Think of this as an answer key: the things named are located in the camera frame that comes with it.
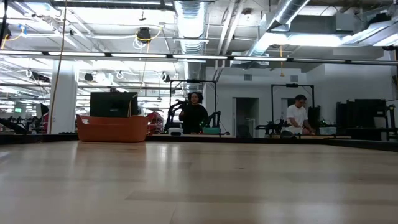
black monitor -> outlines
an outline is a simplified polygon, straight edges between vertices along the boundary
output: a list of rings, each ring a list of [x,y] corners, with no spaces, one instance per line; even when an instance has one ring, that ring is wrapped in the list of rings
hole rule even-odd
[[[136,95],[137,93],[91,93],[90,116],[127,118],[131,115],[138,115]]]
[[[356,126],[374,128],[375,117],[386,116],[386,101],[380,99],[355,99]]]

light wood floor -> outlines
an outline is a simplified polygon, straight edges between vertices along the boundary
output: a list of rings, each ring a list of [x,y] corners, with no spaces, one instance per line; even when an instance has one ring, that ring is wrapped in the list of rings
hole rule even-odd
[[[398,154],[276,144],[0,146],[1,224],[398,223]]]

orange basket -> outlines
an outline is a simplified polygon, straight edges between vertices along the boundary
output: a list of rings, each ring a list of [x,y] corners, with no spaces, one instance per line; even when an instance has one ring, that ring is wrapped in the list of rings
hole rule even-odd
[[[148,118],[131,116],[129,118],[77,117],[79,139],[88,142],[141,142],[145,141]]]

white column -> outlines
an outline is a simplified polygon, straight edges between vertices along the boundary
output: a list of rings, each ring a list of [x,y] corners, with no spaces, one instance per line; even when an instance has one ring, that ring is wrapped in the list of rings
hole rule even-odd
[[[77,63],[73,61],[62,61],[58,78],[57,92],[54,97],[55,81],[57,79],[59,61],[54,61],[52,81],[51,81],[51,101],[50,124],[47,129],[48,134],[58,134],[61,132],[74,132],[76,119],[76,95],[79,77]]]

black frame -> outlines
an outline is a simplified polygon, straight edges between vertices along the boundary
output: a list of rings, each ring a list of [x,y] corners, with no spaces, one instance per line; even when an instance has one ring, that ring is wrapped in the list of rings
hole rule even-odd
[[[272,122],[274,122],[274,86],[284,86],[286,88],[298,88],[298,87],[311,87],[312,90],[312,108],[315,107],[315,90],[314,85],[299,85],[299,84],[271,84],[271,110],[272,110]]]
[[[170,80],[170,98],[169,98],[169,106],[172,105],[172,83],[173,82],[187,82],[187,83],[214,83],[214,112],[216,112],[216,107],[217,107],[217,81],[211,81],[211,80]]]

